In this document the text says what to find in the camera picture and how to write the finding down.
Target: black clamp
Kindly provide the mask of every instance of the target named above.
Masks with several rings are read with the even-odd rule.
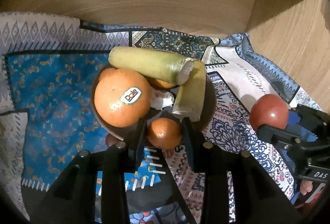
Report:
[[[300,126],[317,136],[314,142],[302,141],[296,134],[272,126],[262,125],[258,139],[273,144],[285,161],[286,151],[293,165],[287,165],[294,178],[326,183],[330,178],[330,116],[304,105],[292,109],[300,116]]]

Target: paisley fabric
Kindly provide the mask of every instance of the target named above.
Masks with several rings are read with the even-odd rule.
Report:
[[[0,156],[0,163],[17,171],[24,165],[23,180],[15,174],[14,180],[7,176],[1,184],[23,214],[20,188],[14,190],[13,182],[47,191],[80,149],[105,149],[107,132],[91,111],[90,86],[114,46],[169,50],[202,60],[217,91],[217,110],[204,135],[227,151],[248,149],[285,195],[292,197],[293,178],[274,147],[257,139],[249,125],[249,110],[257,98],[267,93],[278,94],[292,107],[300,103],[321,108],[278,66],[253,51],[248,34],[215,39],[160,27],[107,26],[57,15],[1,13],[0,112],[28,109],[24,150],[18,147],[22,137],[19,141],[6,138],[8,146],[23,155],[24,163],[17,158],[9,164],[8,154]],[[6,118],[9,126],[16,126],[13,117]],[[191,171],[183,146],[164,155],[189,211],[174,203],[132,214],[131,223],[186,223],[182,211],[199,223],[205,176]],[[136,179],[139,187],[141,176],[149,172],[145,168],[142,165],[136,174],[125,175],[128,189]],[[227,176],[229,214],[234,221],[230,171]],[[97,186],[100,192],[100,180]]]
[[[163,28],[162,31],[148,31],[138,39],[139,32],[133,32],[133,46],[146,49],[159,49],[176,52],[201,60],[205,49],[214,45],[209,37],[192,36],[186,33]]]

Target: dole sticker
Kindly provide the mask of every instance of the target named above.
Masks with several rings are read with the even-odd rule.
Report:
[[[138,89],[137,87],[131,87],[122,95],[120,100],[128,105],[133,104],[136,100],[138,100],[141,93],[142,93],[141,90]]]

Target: white stripe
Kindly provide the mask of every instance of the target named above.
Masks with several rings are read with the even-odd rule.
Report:
[[[153,181],[155,180],[155,175],[152,175],[151,176],[151,181],[150,181],[150,187],[153,186]]]
[[[150,149],[150,148],[147,148],[147,147],[145,147],[145,150],[150,151],[150,152],[157,152],[155,149]]]
[[[157,166],[157,167],[163,167],[162,165],[154,164],[153,162],[149,163],[149,165],[151,165],[151,166]]]
[[[147,155],[146,157],[154,160],[159,160],[159,157],[155,157],[155,156]]]
[[[145,184],[146,184],[146,177],[144,176],[144,177],[142,178],[141,189],[144,189]]]
[[[136,189],[136,184],[137,184],[137,183],[138,183],[138,180],[135,179],[135,180],[134,180],[134,184],[133,184],[132,191],[135,191],[135,189]]]
[[[156,173],[156,174],[166,174],[166,173],[163,172],[163,171],[157,171],[157,170],[152,170],[151,172],[152,172],[152,173]]]

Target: orange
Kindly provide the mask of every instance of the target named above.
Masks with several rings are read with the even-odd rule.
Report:
[[[95,89],[95,108],[101,118],[115,127],[127,127],[150,109],[151,87],[134,70],[121,68],[104,76]]]
[[[106,68],[105,70],[103,70],[99,76],[99,81],[101,79],[103,79],[104,77],[108,76],[109,74],[111,74],[114,70],[116,70],[115,68],[111,67],[111,68]]]
[[[150,124],[147,138],[157,148],[174,148],[181,142],[180,125],[168,118],[158,118]]]
[[[169,88],[173,88],[175,86],[175,84],[164,82],[164,81],[161,81],[160,79],[154,79],[154,78],[150,78],[150,77],[146,77],[146,79],[149,82],[149,84],[155,88],[169,89]]]

